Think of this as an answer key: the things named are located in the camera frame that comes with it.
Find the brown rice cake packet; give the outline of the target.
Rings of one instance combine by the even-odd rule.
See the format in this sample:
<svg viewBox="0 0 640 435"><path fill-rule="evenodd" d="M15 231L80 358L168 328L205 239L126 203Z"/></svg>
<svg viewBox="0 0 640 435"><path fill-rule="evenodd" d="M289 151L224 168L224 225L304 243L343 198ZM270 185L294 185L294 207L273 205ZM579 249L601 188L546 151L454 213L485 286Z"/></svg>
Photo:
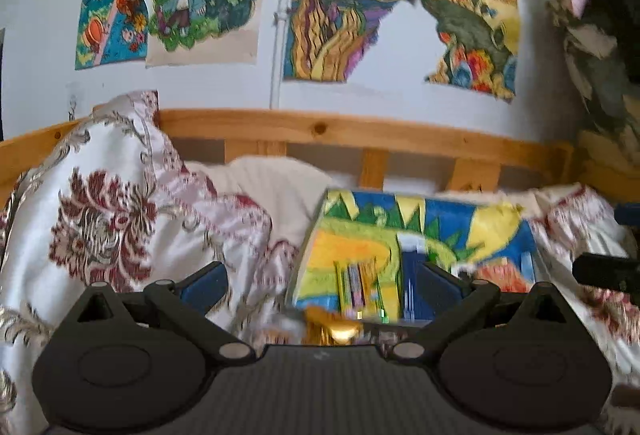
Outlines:
<svg viewBox="0 0 640 435"><path fill-rule="evenodd" d="M484 264L452 266L451 273L460 279L487 280L498 285L502 292L527 293L533 287L518 267L506 257L491 259Z"/></svg>

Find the dark blue stick packet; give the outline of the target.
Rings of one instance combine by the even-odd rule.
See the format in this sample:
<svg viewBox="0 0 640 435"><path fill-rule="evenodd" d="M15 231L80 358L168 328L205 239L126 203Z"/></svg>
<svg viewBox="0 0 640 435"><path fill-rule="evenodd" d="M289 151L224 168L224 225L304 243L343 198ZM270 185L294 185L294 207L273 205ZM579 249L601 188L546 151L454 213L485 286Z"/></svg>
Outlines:
<svg viewBox="0 0 640 435"><path fill-rule="evenodd" d="M418 290L418 269L427 257L425 242L414 233L398 233L397 241L400 250L402 319L427 321L431 313Z"/></svg>

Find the yellow purple snack packet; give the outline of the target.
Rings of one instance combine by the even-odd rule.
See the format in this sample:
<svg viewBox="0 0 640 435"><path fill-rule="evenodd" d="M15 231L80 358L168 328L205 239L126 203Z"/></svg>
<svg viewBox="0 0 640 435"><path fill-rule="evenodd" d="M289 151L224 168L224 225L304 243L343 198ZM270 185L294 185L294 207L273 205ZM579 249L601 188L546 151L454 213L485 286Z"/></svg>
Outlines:
<svg viewBox="0 0 640 435"><path fill-rule="evenodd" d="M373 259L334 263L341 314L354 320L388 320Z"/></svg>

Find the gold foil snack packet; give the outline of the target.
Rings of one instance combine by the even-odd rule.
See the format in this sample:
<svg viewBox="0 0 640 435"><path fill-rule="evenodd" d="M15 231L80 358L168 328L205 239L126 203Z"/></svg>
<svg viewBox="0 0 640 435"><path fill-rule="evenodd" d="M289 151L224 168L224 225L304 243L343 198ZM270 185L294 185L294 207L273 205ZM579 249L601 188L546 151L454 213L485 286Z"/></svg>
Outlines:
<svg viewBox="0 0 640 435"><path fill-rule="evenodd" d="M317 346L345 346L354 343L363 333L363 325L340 314L311 305L305 308L306 323L303 343Z"/></svg>

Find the grey tray with dinosaur drawing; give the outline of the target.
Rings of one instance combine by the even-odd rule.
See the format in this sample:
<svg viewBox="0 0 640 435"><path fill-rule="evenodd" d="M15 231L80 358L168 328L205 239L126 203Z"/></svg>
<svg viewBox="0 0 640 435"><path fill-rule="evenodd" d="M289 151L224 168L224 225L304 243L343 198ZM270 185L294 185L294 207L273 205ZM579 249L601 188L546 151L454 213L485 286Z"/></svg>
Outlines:
<svg viewBox="0 0 640 435"><path fill-rule="evenodd" d="M427 323L460 303L475 279L528 292L537 280L535 253L512 203L329 189L286 303L354 320Z"/></svg>

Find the floral satin bedspread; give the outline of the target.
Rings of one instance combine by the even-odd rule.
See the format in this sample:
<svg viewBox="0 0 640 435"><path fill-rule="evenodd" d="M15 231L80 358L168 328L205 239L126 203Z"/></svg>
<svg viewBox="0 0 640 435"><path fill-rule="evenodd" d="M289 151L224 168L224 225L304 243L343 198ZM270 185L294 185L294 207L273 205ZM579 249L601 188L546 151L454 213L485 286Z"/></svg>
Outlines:
<svg viewBox="0 0 640 435"><path fill-rule="evenodd" d="M219 195L186 167L155 121L153 92L119 96L82 120L24 172L1 213L1 429L6 434L634 434L639 429L639 305L581 285L582 253L634 259L638 245L592 189L553 204L532 231L537 280L582 321L612 371L599 418L581 429L491 429L460 415L419 367L390 349L427 323L358 321L345 346L303 343L304 309L286 291L304 243L271 240L268 213L244 195ZM219 262L230 288L206 317L250 345L254 363L221 370L180 417L144 432L52 427L32 370L81 294L104 281L138 292Z"/></svg>

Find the wooden bed headboard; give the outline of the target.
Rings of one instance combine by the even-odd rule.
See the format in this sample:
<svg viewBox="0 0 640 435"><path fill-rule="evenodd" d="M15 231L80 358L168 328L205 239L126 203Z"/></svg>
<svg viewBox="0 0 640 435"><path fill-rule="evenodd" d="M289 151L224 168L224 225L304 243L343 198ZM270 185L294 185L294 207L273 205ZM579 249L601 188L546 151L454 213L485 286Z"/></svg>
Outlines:
<svg viewBox="0 0 640 435"><path fill-rule="evenodd" d="M639 178L591 160L567 143L533 143L433 124L253 109L166 109L160 129L176 140L220 140L224 158L284 157L288 146L326 145L358 149L358 184L380 189L393 154L454 160L450 190L497 189L504 168L536 173L551 184L580 183L618 202L639 199Z"/></svg>

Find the white pillow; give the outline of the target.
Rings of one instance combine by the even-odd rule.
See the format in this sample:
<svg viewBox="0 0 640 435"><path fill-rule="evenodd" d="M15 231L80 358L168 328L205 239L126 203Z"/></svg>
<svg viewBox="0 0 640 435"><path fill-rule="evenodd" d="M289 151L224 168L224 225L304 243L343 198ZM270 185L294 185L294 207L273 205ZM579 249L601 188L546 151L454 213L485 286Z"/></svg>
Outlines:
<svg viewBox="0 0 640 435"><path fill-rule="evenodd" d="M271 240L301 247L318 204L334 178L293 158L245 156L229 164L186 162L192 172L209 178L219 195L244 195L270 216ZM528 189L526 192L436 192L437 200L469 202L480 206L510 203L523 218L541 218L563 198L579 192L579 184Z"/></svg>

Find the girl drawing poster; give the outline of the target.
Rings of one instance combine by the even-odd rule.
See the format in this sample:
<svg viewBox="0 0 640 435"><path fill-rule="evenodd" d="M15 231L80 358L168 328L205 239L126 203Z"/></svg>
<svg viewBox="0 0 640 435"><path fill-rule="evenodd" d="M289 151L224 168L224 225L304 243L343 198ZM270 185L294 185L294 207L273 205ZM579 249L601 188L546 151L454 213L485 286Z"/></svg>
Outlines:
<svg viewBox="0 0 640 435"><path fill-rule="evenodd" d="M148 23L145 0L81 0L75 68L144 59Z"/></svg>

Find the white wall pipe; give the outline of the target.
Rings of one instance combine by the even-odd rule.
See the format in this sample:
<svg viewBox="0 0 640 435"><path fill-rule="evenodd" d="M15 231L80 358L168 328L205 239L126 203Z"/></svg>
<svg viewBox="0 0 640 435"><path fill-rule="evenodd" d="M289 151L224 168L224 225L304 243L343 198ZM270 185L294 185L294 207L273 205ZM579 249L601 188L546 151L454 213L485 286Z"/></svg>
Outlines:
<svg viewBox="0 0 640 435"><path fill-rule="evenodd" d="M277 9L273 14L273 22L276 26L276 36L274 37L273 65L270 82L270 110L277 110L280 108L280 93L283 78L283 56L285 52L286 36L288 35L289 13L290 0L278 0Z"/></svg>

